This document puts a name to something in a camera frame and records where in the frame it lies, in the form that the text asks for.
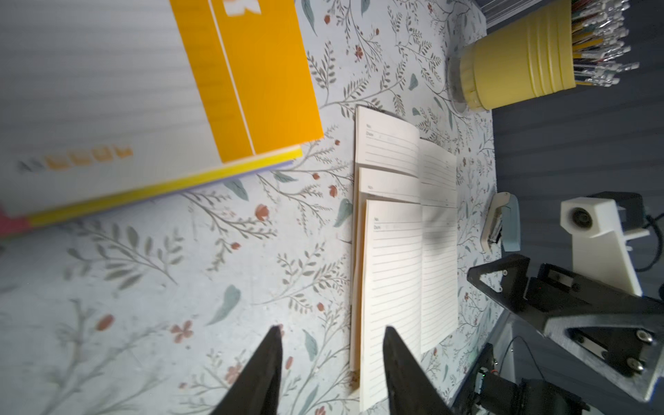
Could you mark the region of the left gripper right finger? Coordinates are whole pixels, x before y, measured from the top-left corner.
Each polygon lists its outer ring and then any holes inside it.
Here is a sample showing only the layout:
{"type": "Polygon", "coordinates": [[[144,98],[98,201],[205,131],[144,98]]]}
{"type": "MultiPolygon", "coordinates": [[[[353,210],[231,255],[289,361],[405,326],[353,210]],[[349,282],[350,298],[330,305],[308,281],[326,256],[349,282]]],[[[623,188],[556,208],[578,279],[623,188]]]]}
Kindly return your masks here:
{"type": "Polygon", "coordinates": [[[390,414],[453,415],[392,326],[385,330],[382,352],[390,414]]]}

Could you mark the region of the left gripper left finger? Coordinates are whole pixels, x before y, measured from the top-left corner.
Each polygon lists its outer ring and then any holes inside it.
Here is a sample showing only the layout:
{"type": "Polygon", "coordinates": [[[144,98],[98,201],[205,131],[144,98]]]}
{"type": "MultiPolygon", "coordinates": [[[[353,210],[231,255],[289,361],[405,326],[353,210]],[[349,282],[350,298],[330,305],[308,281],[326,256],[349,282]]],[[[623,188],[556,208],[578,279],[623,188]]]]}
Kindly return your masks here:
{"type": "Polygon", "coordinates": [[[272,326],[211,414],[277,414],[282,363],[281,330],[272,326]]]}

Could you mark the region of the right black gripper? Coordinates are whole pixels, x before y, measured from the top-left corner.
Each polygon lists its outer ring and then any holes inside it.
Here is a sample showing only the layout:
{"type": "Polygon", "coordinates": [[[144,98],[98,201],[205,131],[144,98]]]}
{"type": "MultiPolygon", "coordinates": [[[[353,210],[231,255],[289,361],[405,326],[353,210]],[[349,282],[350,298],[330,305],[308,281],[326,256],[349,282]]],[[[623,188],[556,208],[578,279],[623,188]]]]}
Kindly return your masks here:
{"type": "Polygon", "coordinates": [[[527,276],[511,254],[468,269],[467,281],[631,398],[652,400],[663,377],[663,302],[638,297],[559,266],[527,276]]]}

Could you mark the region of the cream lined notebook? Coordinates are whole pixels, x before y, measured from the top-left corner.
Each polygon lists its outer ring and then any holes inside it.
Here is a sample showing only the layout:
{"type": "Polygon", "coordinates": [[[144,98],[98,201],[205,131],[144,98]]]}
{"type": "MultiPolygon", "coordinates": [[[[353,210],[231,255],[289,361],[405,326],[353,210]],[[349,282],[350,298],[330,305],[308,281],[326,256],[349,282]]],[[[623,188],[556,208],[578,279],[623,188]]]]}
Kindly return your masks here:
{"type": "Polygon", "coordinates": [[[349,366],[361,412],[387,398],[382,337],[420,357],[458,326],[456,157],[418,128],[356,110],[349,366]]]}

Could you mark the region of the white orange cover notebook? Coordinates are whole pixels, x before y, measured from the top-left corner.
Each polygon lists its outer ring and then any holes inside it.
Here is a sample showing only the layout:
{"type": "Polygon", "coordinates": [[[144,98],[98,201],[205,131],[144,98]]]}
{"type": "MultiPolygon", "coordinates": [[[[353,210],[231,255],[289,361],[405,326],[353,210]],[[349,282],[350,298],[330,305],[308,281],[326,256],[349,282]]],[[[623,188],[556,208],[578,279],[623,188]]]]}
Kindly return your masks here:
{"type": "Polygon", "coordinates": [[[9,217],[200,176],[323,136],[291,1],[4,1],[9,217]]]}

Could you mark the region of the light blue phone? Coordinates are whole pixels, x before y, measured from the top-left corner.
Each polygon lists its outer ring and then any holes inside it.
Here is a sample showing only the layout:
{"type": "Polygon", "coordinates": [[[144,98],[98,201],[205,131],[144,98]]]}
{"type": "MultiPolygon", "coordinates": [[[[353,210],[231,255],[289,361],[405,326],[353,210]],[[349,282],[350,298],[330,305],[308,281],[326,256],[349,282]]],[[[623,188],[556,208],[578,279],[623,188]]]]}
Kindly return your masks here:
{"type": "Polygon", "coordinates": [[[501,246],[505,252],[520,252],[520,206],[515,195],[508,192],[493,195],[480,243],[484,252],[489,252],[493,246],[501,246]]]}

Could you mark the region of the yellow pencil cup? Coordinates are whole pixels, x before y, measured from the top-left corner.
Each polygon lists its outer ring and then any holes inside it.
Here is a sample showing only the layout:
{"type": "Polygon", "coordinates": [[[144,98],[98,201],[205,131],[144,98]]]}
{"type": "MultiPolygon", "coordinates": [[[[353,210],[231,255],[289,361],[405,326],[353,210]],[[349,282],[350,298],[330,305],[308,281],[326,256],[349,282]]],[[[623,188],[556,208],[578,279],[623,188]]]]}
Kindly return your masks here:
{"type": "Polygon", "coordinates": [[[554,1],[451,56],[460,112],[483,112],[575,88],[572,3],[554,1]]]}

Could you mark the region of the bundle of pencils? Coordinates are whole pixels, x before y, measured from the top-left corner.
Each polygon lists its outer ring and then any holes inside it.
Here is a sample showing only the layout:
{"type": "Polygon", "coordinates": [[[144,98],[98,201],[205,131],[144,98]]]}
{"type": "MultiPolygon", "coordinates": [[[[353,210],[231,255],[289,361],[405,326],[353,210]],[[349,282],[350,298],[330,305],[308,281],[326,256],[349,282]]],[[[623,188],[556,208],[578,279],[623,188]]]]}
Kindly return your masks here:
{"type": "Polygon", "coordinates": [[[572,60],[578,86],[610,87],[619,75],[639,69],[638,62],[619,62],[631,51],[624,39],[629,35],[624,12],[627,0],[572,1],[572,60]]]}

